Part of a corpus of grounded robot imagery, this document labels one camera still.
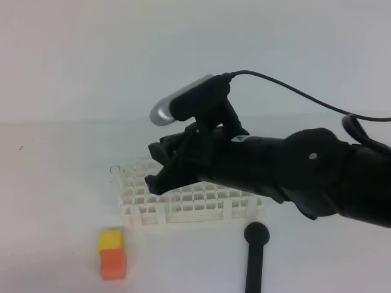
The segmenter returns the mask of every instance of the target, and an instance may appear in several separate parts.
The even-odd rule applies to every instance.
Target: orange block
[[[123,249],[102,250],[100,275],[105,281],[126,278],[126,253]]]

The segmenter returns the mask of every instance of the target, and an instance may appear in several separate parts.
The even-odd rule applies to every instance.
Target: screw
[[[318,158],[318,154],[317,153],[312,153],[312,154],[310,154],[310,156],[308,158],[310,160],[316,160]]]
[[[262,285],[263,246],[269,242],[270,234],[264,224],[250,223],[244,229],[244,238],[249,243],[245,293],[260,293]]]

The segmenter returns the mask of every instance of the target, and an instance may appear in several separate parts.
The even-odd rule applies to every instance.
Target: foam cube
[[[99,237],[98,253],[103,250],[124,249],[122,230],[102,231]]]
[[[126,253],[123,249],[102,250],[100,275],[104,281],[126,278]]]

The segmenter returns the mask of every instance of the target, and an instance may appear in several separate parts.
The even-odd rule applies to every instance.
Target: white wall
[[[0,123],[144,117],[207,73],[257,70],[349,110],[391,109],[388,0],[2,0]],[[317,112],[253,77],[240,115]]]

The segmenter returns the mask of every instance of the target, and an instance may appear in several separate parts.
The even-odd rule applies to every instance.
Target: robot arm
[[[356,116],[347,115],[343,125],[357,145],[323,128],[286,139],[250,136],[227,99],[232,77],[206,76],[153,109],[151,120],[158,125],[191,117],[196,122],[149,146],[163,165],[145,178],[150,192],[209,181],[278,203],[292,201],[313,220],[340,214],[391,227],[391,150],[371,140]]]

